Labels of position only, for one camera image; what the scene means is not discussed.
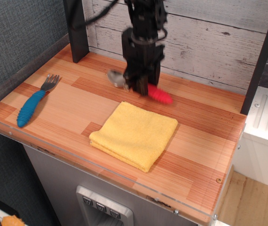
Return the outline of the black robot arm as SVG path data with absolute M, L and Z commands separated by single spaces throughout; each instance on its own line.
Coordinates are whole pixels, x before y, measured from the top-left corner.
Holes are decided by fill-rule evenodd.
M 167 12 L 162 0 L 126 0 L 132 27 L 122 33 L 123 73 L 126 85 L 146 96 L 148 84 L 157 85 L 164 45 L 157 42 L 167 36 L 164 24 Z

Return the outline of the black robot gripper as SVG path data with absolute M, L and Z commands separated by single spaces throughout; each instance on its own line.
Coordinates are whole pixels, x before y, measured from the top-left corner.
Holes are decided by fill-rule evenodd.
M 122 33 L 123 57 L 127 67 L 123 73 L 126 84 L 142 96 L 148 95 L 148 83 L 157 85 L 160 77 L 160 64 L 164 59 L 164 45 L 157 45 L 158 30 L 151 37 L 134 35 L 129 27 Z

